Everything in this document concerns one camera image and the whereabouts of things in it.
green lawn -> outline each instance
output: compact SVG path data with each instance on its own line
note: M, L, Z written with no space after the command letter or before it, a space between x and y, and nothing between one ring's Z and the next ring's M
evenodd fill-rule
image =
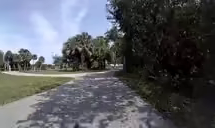
M0 74L0 105L49 90L69 82L70 80L72 80L72 78L11 76Z

cloud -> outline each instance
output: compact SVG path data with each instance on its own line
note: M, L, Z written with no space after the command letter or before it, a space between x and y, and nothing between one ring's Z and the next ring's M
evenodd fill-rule
M52 62L52 54L61 54L62 44L67 38L80 32L81 21L87 13L87 5L77 8L81 1L62 1L60 31L55 30L52 22L48 21L41 13L33 12L31 14L30 19L34 32L40 39L38 52L45 56L48 63Z
M44 56L46 63L52 63L52 55L61 54L63 42L80 33L81 22L88 11L88 0L55 2L58 3L46 6L48 10L55 12L52 15L50 15L51 12L47 13L45 6L43 7L47 4L46 0L29 3L41 5L42 9L38 6L28 6L29 9L22 10L24 13L19 13L19 10L9 10L16 16L24 14L21 16L24 21L19 22L15 19L17 22L5 22L3 26L1 26L2 21L0 22L0 49L4 52L7 50L18 52L20 48L27 48L38 56Z

white cloud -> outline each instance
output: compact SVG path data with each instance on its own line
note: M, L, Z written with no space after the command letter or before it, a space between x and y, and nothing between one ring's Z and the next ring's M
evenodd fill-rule
M58 32L42 14L33 12L31 22L36 35L41 39L39 53L44 55L48 63L52 62L53 54L61 54L64 41L80 32L82 19L87 13L87 5L76 8L81 4L81 0L63 0L61 3L61 23L62 28Z
M4 52L18 52L20 48L27 48L38 56L44 56L46 63L52 63L52 55L61 54L63 42L80 33L81 21L87 14L87 8L88 0L61 0L59 8L54 10L59 14L54 17L60 17L56 21L48 20L47 13L42 10L31 9L27 12L30 22L26 31L32 33L33 37L29 36L29 39L27 33L22 32L9 33L8 27L1 27L0 49Z

tree trunk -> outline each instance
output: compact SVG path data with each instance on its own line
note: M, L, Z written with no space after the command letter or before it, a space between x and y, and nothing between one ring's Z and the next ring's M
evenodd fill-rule
M26 62L24 62L24 71L26 71Z
M18 63L18 71L21 71L21 66L19 63Z

blue sky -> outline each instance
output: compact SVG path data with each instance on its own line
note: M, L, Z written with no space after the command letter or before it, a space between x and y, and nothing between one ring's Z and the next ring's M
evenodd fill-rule
M0 0L0 50L27 48L46 63L69 37L103 35L111 27L107 0Z

